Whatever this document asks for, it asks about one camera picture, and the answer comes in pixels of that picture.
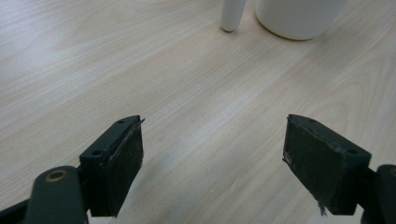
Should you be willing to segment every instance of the black plastic part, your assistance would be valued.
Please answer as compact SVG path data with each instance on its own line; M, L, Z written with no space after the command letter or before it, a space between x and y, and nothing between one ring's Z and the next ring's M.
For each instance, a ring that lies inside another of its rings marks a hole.
M116 217L143 161L139 116L115 122L79 157L93 217Z
M375 195L385 222L396 223L396 166L381 165L376 171Z
M60 166L41 174L33 186L24 224L84 224L77 169Z
M313 119L289 115L283 156L319 204L334 215L354 214L369 152Z
M14 204L0 212L1 224L22 224L27 210L29 200Z

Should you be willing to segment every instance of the table surface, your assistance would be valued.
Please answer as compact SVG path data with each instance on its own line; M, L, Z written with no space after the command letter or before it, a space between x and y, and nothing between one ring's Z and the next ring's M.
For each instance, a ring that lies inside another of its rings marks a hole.
M221 3L0 3L0 209L139 114L143 167L119 217L91 223L360 223L322 217L281 160L286 117L396 163L396 1L349 0L309 41L268 32L254 1L225 33Z

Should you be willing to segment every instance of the white cylindrical object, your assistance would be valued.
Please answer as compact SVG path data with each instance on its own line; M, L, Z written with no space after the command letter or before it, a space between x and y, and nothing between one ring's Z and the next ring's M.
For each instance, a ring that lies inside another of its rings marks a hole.
M324 33L347 0L257 0L256 15L271 32L289 39Z
M247 0L224 0L221 11L221 28L227 32L236 30Z

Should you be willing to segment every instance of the light wood grain surface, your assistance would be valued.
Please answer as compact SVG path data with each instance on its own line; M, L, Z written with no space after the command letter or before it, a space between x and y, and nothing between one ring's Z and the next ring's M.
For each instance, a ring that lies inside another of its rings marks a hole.
M0 3L0 209L37 175L139 114L145 158L120 215L91 223L360 223L321 217L281 160L289 113L396 163L396 1L349 0L310 41L265 30L247 2Z

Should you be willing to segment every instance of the screw hole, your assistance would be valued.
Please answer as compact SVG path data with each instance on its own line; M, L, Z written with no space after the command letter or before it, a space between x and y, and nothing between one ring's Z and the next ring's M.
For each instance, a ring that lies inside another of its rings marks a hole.
M99 150L96 150L92 153L93 156L101 156L102 154L103 154L103 151L99 151Z
M47 182L56 182L58 180L63 179L66 175L67 175L67 172L65 170L53 171L46 176L46 181Z
M358 152L356 150L354 150L354 149L348 149L347 152L349 154L358 154Z

